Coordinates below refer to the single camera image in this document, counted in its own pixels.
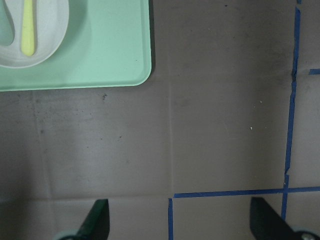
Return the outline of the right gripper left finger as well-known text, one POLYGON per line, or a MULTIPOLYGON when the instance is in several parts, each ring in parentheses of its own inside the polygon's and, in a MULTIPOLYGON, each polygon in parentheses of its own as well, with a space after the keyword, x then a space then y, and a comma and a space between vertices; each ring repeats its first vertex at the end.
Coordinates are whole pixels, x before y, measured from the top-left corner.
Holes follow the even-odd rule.
POLYGON ((107 240, 110 233, 110 209, 108 199, 94 202, 84 222, 76 233, 77 240, 107 240))

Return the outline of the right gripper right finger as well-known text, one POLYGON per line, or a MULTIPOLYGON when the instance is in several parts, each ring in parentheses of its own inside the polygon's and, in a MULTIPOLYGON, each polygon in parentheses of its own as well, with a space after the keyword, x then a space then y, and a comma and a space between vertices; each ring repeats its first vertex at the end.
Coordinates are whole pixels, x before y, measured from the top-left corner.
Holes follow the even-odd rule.
POLYGON ((250 230, 256 240, 299 240, 299 235, 262 197, 250 201, 250 230))

